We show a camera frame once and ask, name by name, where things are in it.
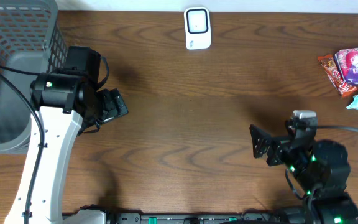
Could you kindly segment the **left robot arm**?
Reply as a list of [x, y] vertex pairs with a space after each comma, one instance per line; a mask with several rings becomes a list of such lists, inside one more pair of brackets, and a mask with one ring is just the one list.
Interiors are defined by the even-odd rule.
[[30, 144], [16, 199], [5, 223], [107, 223], [95, 207], [63, 216], [63, 189], [77, 135], [128, 113], [117, 89], [101, 89], [83, 72], [41, 73], [32, 82]]

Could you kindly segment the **orange brown candy bar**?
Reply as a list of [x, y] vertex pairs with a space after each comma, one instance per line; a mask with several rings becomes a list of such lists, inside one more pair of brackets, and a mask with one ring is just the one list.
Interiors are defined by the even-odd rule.
[[351, 96], [357, 91], [355, 86], [348, 84], [344, 81], [339, 69], [335, 63], [334, 56], [331, 54], [318, 57], [318, 61], [321, 66], [324, 68], [329, 80], [339, 92], [342, 98]]

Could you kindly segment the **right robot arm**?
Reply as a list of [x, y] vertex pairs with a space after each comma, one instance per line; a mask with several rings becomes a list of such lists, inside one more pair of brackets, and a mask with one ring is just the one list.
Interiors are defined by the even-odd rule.
[[338, 142], [315, 140], [317, 118], [285, 121], [286, 136], [273, 137], [250, 125], [253, 156], [266, 156], [269, 166], [285, 165], [304, 194], [306, 223], [358, 223], [358, 208], [346, 192], [351, 172], [346, 148]]

